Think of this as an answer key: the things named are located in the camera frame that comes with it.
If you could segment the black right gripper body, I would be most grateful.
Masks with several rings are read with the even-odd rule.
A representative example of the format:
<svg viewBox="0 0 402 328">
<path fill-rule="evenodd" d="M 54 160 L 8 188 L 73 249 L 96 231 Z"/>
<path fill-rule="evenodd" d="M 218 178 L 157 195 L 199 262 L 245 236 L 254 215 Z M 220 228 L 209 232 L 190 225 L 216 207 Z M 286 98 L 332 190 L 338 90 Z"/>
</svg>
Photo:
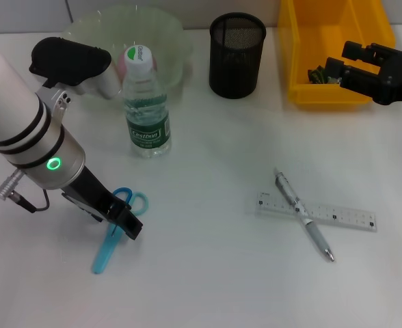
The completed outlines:
<svg viewBox="0 0 402 328">
<path fill-rule="evenodd" d="M 388 54 L 376 54 L 379 84 L 373 101 L 380 105 L 402 102 L 402 51 L 391 49 Z"/>
</svg>

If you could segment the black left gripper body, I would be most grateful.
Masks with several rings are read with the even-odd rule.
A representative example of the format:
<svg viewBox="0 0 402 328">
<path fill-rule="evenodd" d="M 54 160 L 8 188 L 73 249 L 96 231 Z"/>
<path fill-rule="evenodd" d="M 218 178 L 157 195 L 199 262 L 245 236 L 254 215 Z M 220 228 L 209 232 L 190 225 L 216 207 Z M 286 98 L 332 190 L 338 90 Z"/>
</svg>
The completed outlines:
<svg viewBox="0 0 402 328">
<path fill-rule="evenodd" d="M 90 213 L 97 221 L 106 220 L 103 211 L 108 205 L 117 202 L 116 197 L 86 166 L 69 185 L 62 188 L 62 191 L 66 199 Z"/>
</svg>

